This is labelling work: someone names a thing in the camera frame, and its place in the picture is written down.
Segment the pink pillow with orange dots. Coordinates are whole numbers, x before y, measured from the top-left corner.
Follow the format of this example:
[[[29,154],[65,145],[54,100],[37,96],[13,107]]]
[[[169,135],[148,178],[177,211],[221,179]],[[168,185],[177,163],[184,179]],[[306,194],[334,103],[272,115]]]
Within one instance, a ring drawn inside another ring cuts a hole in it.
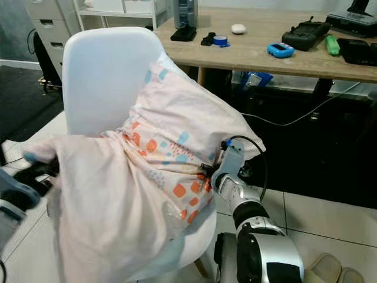
[[[64,283],[121,283],[147,266],[213,200],[203,169],[223,140],[266,149],[239,111],[160,64],[138,68],[135,103],[118,129],[64,135],[25,150],[57,159],[51,213]]]

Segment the white plastic chair wooden legs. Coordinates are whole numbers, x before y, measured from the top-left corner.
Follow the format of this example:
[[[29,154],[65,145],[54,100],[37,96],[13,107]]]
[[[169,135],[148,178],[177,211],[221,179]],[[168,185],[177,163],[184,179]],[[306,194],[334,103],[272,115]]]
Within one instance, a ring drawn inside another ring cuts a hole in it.
[[[184,73],[156,34],[145,28],[100,28],[73,35],[65,44],[61,76],[68,132],[94,136],[122,125],[151,64]],[[214,272],[206,250],[215,237],[216,219],[211,202],[185,234],[127,283],[146,283],[186,267],[198,272],[202,283],[211,283]]]

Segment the dark grey robot leg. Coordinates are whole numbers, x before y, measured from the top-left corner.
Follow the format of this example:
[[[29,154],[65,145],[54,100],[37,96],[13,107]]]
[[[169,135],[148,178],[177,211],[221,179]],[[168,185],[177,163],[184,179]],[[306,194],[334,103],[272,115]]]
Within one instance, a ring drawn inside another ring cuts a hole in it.
[[[237,239],[229,232],[219,233],[214,248],[216,283],[238,283]]]

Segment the blue and silver packet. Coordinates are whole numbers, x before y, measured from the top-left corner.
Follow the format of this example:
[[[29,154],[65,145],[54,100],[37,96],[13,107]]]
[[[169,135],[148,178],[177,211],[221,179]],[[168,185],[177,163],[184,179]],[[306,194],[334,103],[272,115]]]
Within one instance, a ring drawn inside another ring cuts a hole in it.
[[[264,72],[242,72],[242,80],[240,81],[240,91],[247,91],[250,87],[266,87],[272,76]]]

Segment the light wooden desk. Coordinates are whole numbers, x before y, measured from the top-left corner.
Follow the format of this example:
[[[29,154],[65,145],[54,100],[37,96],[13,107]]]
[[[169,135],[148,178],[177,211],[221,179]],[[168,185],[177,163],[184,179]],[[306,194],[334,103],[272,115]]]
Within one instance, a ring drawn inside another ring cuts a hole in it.
[[[267,46],[281,41],[284,32],[313,17],[323,22],[324,13],[253,8],[199,8],[197,35],[194,41],[172,41],[172,19],[154,30],[168,57],[177,65],[224,68],[250,72],[325,78],[362,83],[377,83],[377,67],[347,64],[342,57],[328,54],[324,41],[310,51],[296,51],[289,58],[275,58]],[[232,34],[233,24],[247,27],[244,35]],[[208,32],[228,38],[229,47],[202,46]]]

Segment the blue tape roll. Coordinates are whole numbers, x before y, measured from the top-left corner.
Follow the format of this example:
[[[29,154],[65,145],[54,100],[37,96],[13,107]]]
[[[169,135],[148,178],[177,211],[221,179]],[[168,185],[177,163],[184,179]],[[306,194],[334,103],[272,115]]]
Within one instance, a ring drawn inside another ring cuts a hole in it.
[[[220,48],[228,48],[230,46],[228,38],[226,36],[223,36],[223,35],[214,36],[213,37],[213,45],[216,45]]]

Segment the small black gadget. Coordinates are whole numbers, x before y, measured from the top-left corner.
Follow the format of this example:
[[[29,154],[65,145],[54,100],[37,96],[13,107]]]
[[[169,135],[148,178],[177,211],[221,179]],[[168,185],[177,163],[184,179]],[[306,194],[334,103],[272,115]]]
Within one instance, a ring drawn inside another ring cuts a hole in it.
[[[212,46],[214,44],[214,38],[216,36],[215,32],[208,32],[207,36],[202,38],[200,45],[202,46]]]

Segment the blue handheld device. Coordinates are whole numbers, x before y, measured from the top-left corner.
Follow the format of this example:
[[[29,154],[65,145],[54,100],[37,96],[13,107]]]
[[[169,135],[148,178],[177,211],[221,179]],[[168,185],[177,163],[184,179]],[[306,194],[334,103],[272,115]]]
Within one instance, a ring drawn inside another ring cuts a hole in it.
[[[269,44],[266,49],[267,53],[275,58],[292,57],[296,51],[292,46],[282,42]]]

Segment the grey device on black stand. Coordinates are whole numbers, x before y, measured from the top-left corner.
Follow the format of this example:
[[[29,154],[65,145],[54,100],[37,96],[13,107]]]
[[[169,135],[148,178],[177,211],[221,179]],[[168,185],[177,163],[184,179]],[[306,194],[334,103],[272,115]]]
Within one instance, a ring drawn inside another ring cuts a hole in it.
[[[175,32],[172,41],[192,41],[197,34],[199,0],[172,0]]]

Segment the white drawer cabinet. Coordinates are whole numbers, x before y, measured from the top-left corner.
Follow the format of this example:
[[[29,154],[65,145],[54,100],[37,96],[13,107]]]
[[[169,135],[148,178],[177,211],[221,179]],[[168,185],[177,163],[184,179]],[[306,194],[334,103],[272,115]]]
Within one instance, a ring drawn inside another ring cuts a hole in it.
[[[21,0],[59,76],[68,39],[80,32],[76,0]]]

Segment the black remote controller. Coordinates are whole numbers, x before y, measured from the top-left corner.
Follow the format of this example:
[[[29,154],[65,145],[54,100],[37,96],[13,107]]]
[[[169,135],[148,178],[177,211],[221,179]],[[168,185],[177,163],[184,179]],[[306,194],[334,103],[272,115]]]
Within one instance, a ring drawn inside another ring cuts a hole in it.
[[[328,33],[330,27],[328,22],[313,21],[313,17],[310,17],[308,21],[300,22],[283,33],[281,42],[296,50],[309,51]]]

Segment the green cylindrical object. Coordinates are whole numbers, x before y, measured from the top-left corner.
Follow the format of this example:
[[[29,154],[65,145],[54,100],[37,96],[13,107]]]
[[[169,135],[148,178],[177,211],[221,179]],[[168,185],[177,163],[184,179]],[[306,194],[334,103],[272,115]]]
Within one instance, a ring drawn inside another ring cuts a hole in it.
[[[341,48],[335,36],[328,34],[324,38],[324,42],[325,42],[326,50],[328,51],[329,55],[333,57],[337,57],[340,55]]]

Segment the white open shelf rack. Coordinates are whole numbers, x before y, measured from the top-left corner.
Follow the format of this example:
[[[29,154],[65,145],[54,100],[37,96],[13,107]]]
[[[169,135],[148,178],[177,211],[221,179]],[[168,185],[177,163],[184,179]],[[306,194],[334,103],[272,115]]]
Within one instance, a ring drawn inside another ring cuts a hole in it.
[[[153,30],[171,17],[169,0],[74,0],[82,30],[145,27]]]

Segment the flat black case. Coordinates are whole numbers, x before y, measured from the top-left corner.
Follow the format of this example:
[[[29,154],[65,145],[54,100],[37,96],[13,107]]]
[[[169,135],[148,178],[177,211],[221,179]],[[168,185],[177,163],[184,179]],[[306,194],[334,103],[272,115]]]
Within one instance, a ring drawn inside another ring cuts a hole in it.
[[[377,67],[377,53],[363,40],[347,40],[338,38],[341,57],[348,64]]]

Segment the black monitor base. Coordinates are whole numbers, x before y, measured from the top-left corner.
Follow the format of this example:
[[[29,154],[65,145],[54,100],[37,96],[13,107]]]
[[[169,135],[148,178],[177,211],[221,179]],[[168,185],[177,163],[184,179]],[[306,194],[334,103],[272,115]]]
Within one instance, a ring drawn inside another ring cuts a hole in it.
[[[377,16],[366,13],[370,0],[353,0],[345,12],[326,17],[331,29],[359,38],[377,38]]]

